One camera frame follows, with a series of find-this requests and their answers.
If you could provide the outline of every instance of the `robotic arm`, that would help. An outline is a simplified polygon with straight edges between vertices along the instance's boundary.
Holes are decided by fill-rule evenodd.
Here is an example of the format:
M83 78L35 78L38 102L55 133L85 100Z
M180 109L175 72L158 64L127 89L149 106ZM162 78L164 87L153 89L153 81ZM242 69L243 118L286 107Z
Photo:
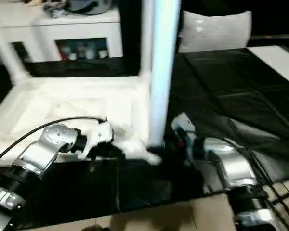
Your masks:
M171 127L184 143L186 160L191 164L196 141L195 126L183 113L173 120ZM281 231L275 213L266 203L266 191L258 184L250 163L238 152L237 145L231 143L207 137L200 149L204 153L201 158L217 162L217 172L234 212L237 230Z
M85 159L92 147L112 139L113 130L107 122L99 124L88 136L62 124L45 128L39 140L18 156L0 180L0 231L13 228L13 213L25 204L59 152L72 152Z

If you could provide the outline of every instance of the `styrofoam box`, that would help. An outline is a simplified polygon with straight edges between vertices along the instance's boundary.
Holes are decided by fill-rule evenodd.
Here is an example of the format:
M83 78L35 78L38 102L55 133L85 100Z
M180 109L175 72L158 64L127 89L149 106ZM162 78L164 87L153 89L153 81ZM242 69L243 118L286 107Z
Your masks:
M148 136L149 85L141 77L31 78L12 88L0 105L0 153L18 138L47 122L72 116L106 117L116 132L145 144ZM88 130L96 121L64 122ZM10 165L42 130L10 150L0 166Z

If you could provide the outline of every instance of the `black table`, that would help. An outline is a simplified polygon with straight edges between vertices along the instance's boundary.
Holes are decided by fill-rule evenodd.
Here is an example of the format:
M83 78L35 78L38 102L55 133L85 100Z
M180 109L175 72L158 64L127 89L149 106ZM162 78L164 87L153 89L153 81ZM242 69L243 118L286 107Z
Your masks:
M54 76L51 71L45 73L45 65L56 70L56 77L70 75L65 71L69 65L80 76L82 72L73 62L31 64L35 66L31 72ZM110 76L107 71L112 76L128 72L120 65L99 67L104 69L97 76L101 71L106 76ZM199 134L234 140L247 147L242 152L247 159L254 152L273 182L289 179L289 82L248 50L178 54L166 136L171 134L170 122L181 112L187 113ZM108 160L99 162L92 172L89 162L55 164L19 214L18 228L72 222L223 191L211 163L198 163L202 178L183 167L180 155L159 155L164 161L157 167L141 160ZM210 185L209 194L203 191L204 180Z

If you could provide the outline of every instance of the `wire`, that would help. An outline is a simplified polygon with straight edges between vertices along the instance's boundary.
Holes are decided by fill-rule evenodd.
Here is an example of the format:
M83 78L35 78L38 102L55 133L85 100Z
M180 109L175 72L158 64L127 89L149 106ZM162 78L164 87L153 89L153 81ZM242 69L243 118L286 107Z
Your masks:
M13 147L15 147L17 144L19 144L21 141L23 141L25 138L27 138L28 136L32 135L33 133L37 132L38 130L41 130L49 125L52 124L56 124L56 123L60 123L60 122L64 122L64 121L68 121L68 120L75 120L75 119L94 119L97 120L99 123L103 123L106 120L102 119L102 118L98 118L98 117L92 117L92 116L77 116L77 117L69 117L69 118L63 118L63 119L58 119L58 120L54 120L52 122L49 122L47 124L41 125L39 127L37 127L36 129L33 129L32 131L28 132L27 134L23 135L21 138L19 138L18 140L16 140L14 143L12 143L7 149L5 149L1 154L0 154L0 159L7 154L8 151L10 151Z
M284 182L281 182L281 184L282 184L282 185L285 187L285 189L287 190L287 193L286 193L285 195L282 195L282 196L281 196L281 199L282 199L282 200L285 200L285 199L287 199L287 198L289 197L289 189L286 187L286 185L284 184ZM279 199L273 201L273 204L277 204L277 203L280 203Z
M230 142L228 139L226 138L220 138L220 137L217 137L217 136L212 136L212 135L208 135L208 134L204 134L202 132L199 132L199 134L202 134L204 136L207 136L207 137L212 137L212 138L216 138L216 139L220 139L226 143L228 143L231 147L233 148L237 148L235 147L234 143ZM258 168L257 170L259 171L260 173L260 176L262 179L264 179L266 182L266 184L270 187L270 189L273 191L273 193L275 194L275 196L280 200L280 203L282 204L285 212L288 214L289 216L289 207L285 204L285 202L283 200L281 200L281 196L278 194L277 190L274 188L274 186L272 185L271 183L271 179L270 179L270 176L269 174L267 173L267 171L265 170L263 164L260 162L260 160L258 159L258 157L255 155L255 153L251 150L251 153L252 153L252 159L253 159L253 162L254 162L254 166L256 168ZM274 213L276 214L276 216L280 219L280 221L285 225L285 227L289 230L289 224L288 222L285 221L285 219L282 218L282 216L278 213L278 211L274 208L274 205L269 202L268 205L270 206L270 208L274 211Z

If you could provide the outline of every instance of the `white post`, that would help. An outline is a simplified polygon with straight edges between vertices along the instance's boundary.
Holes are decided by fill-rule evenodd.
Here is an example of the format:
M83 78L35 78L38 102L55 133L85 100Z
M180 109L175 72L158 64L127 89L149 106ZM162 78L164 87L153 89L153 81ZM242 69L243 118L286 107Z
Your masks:
M149 146L163 145L180 3L155 0Z
M6 40L0 27L0 58L10 73L14 85L26 81L29 74L25 70L14 47Z

